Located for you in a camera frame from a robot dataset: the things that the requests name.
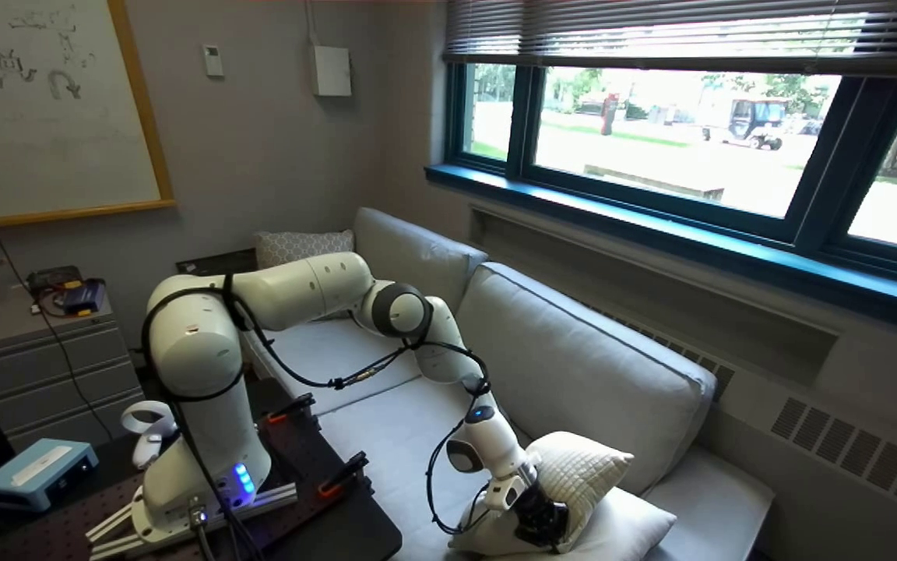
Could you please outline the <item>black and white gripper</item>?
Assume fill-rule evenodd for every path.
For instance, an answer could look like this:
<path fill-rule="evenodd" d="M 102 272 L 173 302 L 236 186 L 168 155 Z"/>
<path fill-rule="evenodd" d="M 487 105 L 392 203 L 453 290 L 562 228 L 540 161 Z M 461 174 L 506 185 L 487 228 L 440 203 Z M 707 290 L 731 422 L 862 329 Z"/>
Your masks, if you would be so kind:
<path fill-rule="evenodd" d="M 571 509 L 546 493 L 535 467 L 519 467 L 478 497 L 464 536 L 478 544 L 523 541 L 553 548 L 567 526 Z"/>

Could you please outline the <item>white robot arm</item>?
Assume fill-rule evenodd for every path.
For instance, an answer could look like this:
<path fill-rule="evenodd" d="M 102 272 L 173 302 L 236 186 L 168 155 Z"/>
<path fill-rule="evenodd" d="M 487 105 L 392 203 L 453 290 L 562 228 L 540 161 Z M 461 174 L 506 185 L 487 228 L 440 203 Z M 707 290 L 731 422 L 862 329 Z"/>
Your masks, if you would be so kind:
<path fill-rule="evenodd" d="M 380 282 L 354 251 L 324 251 L 247 274 L 173 274 L 163 282 L 142 319 L 142 360 L 181 437 L 142 467 L 132 501 L 88 530 L 91 561 L 119 561 L 240 532 L 251 516 L 291 509 L 303 493 L 274 482 L 274 459 L 250 408 L 243 341 L 333 313 L 392 337 L 437 379 L 466 394 L 442 450 L 461 467 L 488 473 L 464 530 L 510 513 L 528 544 L 557 544 L 571 505 L 546 493 L 543 470 L 500 414 L 483 360 L 478 360 L 445 298 L 403 282 Z"/>

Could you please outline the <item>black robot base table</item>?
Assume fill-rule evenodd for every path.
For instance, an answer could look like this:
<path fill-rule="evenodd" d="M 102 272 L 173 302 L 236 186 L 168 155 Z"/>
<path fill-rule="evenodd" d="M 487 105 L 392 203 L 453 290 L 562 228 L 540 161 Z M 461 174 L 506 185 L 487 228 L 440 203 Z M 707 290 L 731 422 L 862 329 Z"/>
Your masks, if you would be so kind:
<path fill-rule="evenodd" d="M 360 470 L 335 499 L 317 499 L 317 482 L 351 455 L 335 455 L 324 438 L 317 419 L 291 419 L 264 427 L 274 459 L 264 493 L 268 510 L 243 509 L 243 536 L 194 530 L 163 553 L 112 561 L 390 561 L 403 548 L 403 532 L 377 505 Z M 132 467 L 132 438 L 112 438 L 97 450 L 100 467 L 77 477 L 44 513 L 0 509 L 0 561 L 88 561 L 88 530 L 122 509 L 137 490 Z"/>

